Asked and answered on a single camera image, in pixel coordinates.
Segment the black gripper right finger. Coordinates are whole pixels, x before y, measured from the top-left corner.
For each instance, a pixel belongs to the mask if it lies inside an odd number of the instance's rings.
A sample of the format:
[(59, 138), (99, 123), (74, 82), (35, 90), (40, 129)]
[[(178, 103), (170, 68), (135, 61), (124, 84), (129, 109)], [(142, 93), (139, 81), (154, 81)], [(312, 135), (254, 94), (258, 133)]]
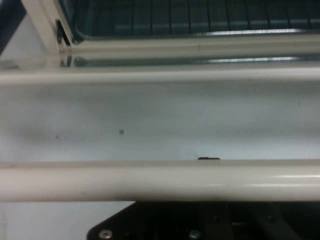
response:
[(320, 203), (227, 203), (235, 240), (318, 240)]

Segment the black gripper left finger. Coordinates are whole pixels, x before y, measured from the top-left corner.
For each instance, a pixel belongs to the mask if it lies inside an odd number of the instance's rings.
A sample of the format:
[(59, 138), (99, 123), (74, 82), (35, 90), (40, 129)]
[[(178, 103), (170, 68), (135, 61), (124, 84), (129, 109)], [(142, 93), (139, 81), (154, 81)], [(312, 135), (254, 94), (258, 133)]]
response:
[(91, 228), (88, 240), (230, 240), (227, 205), (135, 202)]

